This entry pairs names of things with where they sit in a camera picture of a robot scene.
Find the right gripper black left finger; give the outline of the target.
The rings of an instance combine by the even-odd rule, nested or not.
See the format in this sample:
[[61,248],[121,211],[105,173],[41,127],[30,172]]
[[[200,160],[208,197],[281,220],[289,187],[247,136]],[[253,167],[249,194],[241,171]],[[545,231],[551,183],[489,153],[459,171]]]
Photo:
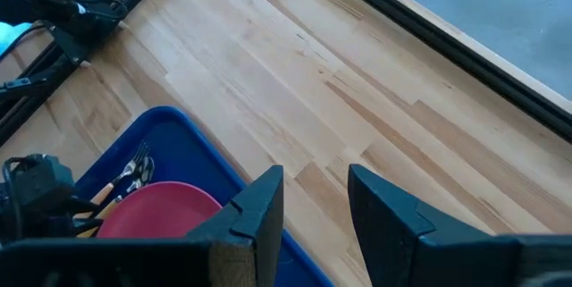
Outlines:
[[274,165],[182,238],[17,241],[0,249],[0,287],[273,287],[282,227]]

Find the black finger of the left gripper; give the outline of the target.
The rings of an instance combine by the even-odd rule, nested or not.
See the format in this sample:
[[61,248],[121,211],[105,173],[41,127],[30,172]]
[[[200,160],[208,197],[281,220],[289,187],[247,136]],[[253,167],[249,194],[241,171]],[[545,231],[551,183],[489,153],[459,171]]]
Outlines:
[[72,218],[68,228],[69,236],[91,235],[91,231],[97,229],[103,223],[97,218]]
[[66,199],[66,209],[70,215],[91,216],[99,209],[99,205],[89,200],[71,196]]

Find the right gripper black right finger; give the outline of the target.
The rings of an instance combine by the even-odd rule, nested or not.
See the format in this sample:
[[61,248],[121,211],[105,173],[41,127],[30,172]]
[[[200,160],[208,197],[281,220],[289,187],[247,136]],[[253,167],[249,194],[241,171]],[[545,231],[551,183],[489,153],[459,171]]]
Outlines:
[[348,194],[374,287],[572,287],[572,234],[491,235],[358,164]]

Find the wooden-handled metal fork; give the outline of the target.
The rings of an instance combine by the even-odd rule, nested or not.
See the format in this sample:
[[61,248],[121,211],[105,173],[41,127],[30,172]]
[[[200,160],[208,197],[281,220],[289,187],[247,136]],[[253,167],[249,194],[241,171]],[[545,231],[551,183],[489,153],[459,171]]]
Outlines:
[[120,180],[135,173],[139,165],[142,163],[142,160],[148,155],[149,150],[150,148],[148,144],[146,142],[141,142],[134,157],[123,167],[122,171],[117,176],[115,176],[112,180],[110,180],[91,199],[91,202],[100,205],[108,196],[108,194],[114,189],[114,187],[119,183]]

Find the wooden-handled metal spoon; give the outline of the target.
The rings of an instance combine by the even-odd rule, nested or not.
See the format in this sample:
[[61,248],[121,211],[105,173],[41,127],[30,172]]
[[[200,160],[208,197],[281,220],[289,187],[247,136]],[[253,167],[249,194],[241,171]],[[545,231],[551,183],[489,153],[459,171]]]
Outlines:
[[131,193],[138,189],[143,188],[149,184],[153,177],[155,170],[155,161],[152,157],[148,156],[143,159],[143,165],[140,166],[135,172],[135,180],[126,189],[123,195],[118,195],[111,202],[109,202],[98,214],[95,216],[96,219],[105,220],[111,212],[116,209],[116,207]]

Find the pink round plate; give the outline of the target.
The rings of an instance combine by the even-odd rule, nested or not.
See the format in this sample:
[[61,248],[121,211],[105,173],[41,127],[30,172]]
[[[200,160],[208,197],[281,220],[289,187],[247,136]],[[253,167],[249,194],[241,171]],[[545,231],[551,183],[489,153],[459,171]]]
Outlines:
[[178,238],[222,206],[202,189],[161,181],[131,193],[104,216],[98,238]]

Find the blue plastic tray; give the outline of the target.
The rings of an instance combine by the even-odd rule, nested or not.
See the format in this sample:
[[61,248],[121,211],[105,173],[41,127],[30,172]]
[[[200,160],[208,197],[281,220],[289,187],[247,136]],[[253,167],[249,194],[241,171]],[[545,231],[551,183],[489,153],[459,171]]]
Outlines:
[[[191,118],[173,106],[146,110],[130,124],[76,182],[77,194],[91,198],[123,170],[139,145],[150,147],[153,182],[182,181],[224,205],[247,186]],[[275,287],[333,287],[332,282],[286,230]]]

